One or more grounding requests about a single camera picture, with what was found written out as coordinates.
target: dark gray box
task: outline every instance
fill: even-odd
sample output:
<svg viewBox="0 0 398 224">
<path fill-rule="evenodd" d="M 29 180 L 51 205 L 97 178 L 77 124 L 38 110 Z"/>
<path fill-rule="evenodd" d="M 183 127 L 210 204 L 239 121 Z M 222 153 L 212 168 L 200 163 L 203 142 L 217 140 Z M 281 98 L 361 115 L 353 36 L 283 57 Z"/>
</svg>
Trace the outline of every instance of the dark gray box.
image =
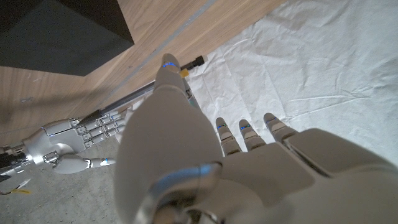
<svg viewBox="0 0 398 224">
<path fill-rule="evenodd" d="M 0 1 L 0 66 L 85 76 L 133 45 L 117 0 Z"/>
</svg>

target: wooden surface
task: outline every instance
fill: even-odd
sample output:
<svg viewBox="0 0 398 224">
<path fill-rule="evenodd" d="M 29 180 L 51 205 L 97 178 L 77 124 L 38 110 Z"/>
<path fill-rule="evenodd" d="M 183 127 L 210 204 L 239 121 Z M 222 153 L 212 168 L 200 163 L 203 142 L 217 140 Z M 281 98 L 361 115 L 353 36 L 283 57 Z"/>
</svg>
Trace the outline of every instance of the wooden surface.
<svg viewBox="0 0 398 224">
<path fill-rule="evenodd" d="M 26 138 L 51 121 L 106 106 L 152 81 L 164 53 L 181 64 L 206 55 L 284 1 L 217 0 L 156 52 L 206 0 L 119 0 L 135 45 L 86 77 L 0 67 L 0 145 Z"/>
</svg>

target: white cloth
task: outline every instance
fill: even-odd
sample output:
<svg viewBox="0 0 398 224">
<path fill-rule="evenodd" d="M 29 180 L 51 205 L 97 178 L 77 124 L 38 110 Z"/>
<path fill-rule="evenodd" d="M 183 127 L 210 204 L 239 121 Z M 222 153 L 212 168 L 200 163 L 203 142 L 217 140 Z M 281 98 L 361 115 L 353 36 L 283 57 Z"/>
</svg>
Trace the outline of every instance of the white cloth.
<svg viewBox="0 0 398 224">
<path fill-rule="evenodd" d="M 274 141 L 262 121 L 270 112 L 398 164 L 398 1 L 288 1 L 208 58 L 187 80 L 242 148 L 240 119 Z"/>
</svg>

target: robotic arm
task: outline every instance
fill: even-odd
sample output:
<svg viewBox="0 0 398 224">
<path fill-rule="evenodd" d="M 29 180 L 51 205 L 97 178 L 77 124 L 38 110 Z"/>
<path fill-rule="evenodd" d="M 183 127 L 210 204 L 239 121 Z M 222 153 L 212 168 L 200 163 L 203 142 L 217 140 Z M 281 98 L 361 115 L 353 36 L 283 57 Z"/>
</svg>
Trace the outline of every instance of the robotic arm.
<svg viewBox="0 0 398 224">
<path fill-rule="evenodd" d="M 0 148 L 1 180 L 22 172 L 30 163 L 50 164 L 60 174 L 114 164 L 112 158 L 87 159 L 77 154 L 121 132 L 124 123 L 121 115 L 113 112 L 85 124 L 77 119 L 46 124 L 21 142 Z"/>
<path fill-rule="evenodd" d="M 225 120 L 216 127 L 184 95 L 165 55 L 154 93 L 126 125 L 114 179 L 124 223 L 394 223 L 398 170 L 319 129 L 298 132 L 266 113 L 275 142 L 246 121 L 242 152 Z"/>
</svg>

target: gray floor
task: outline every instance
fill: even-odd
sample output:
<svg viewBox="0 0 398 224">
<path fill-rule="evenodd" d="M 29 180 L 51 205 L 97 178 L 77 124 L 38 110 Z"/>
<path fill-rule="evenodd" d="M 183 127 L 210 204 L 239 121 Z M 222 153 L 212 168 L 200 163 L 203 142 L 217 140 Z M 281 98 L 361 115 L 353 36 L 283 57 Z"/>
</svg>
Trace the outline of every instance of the gray floor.
<svg viewBox="0 0 398 224">
<path fill-rule="evenodd" d="M 118 142 L 107 139 L 83 152 L 83 157 L 116 157 Z M 113 203 L 113 166 L 62 175 L 51 167 L 31 166 L 18 177 L 0 183 L 7 191 L 23 180 L 32 194 L 0 195 L 0 223 L 117 223 Z"/>
</svg>

